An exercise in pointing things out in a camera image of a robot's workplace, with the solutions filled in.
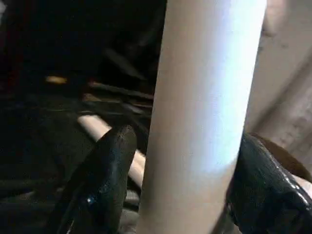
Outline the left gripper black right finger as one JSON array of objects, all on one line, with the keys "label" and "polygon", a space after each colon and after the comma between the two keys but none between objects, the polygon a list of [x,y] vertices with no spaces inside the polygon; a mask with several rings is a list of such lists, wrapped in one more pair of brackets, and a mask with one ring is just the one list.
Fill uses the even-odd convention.
[{"label": "left gripper black right finger", "polygon": [[310,234],[312,199],[256,137],[244,133],[227,193],[243,234]]}]

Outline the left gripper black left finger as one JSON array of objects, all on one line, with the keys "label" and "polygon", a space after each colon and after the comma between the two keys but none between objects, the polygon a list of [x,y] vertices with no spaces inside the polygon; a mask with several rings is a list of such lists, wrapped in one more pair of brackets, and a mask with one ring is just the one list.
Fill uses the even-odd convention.
[{"label": "left gripper black left finger", "polygon": [[128,172],[137,149],[130,125],[110,129],[73,172],[52,211],[52,232],[65,234],[85,205],[97,234],[115,234],[126,197]]}]

